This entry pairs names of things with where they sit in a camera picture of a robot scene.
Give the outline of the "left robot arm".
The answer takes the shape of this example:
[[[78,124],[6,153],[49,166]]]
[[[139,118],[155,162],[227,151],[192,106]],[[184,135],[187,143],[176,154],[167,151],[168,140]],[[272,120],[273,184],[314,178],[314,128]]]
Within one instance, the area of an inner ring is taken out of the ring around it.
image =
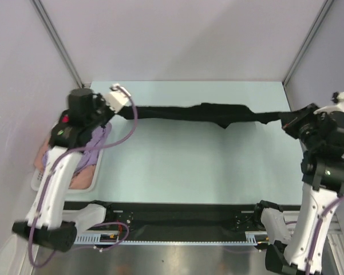
[[[92,138],[93,131],[104,128],[110,119],[127,105],[130,94],[120,85],[111,87],[106,95],[89,88],[72,90],[68,107],[52,128],[47,162],[37,196],[23,221],[13,224],[12,232],[55,252],[67,252],[76,237],[99,225],[108,229],[114,225],[115,215],[108,204],[93,201],[70,214],[63,214],[66,194],[73,174]]]

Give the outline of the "black t shirt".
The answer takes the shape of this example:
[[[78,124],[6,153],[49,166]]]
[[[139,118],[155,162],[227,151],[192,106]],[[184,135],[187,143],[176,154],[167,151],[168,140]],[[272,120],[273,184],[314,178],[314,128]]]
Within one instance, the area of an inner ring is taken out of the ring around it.
[[[165,119],[215,123],[226,129],[232,123],[260,122],[268,124],[278,121],[281,112],[255,113],[240,104],[201,103],[191,107],[137,106],[138,119]]]

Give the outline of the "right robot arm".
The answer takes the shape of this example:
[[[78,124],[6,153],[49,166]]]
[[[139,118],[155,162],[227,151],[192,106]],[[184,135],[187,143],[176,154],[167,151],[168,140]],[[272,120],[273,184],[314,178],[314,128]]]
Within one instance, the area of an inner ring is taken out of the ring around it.
[[[279,119],[282,130],[305,147],[300,211],[292,233],[276,203],[257,203],[252,222],[268,235],[268,271],[321,274],[327,232],[338,203],[344,199],[344,103],[322,108],[310,104],[280,113]]]

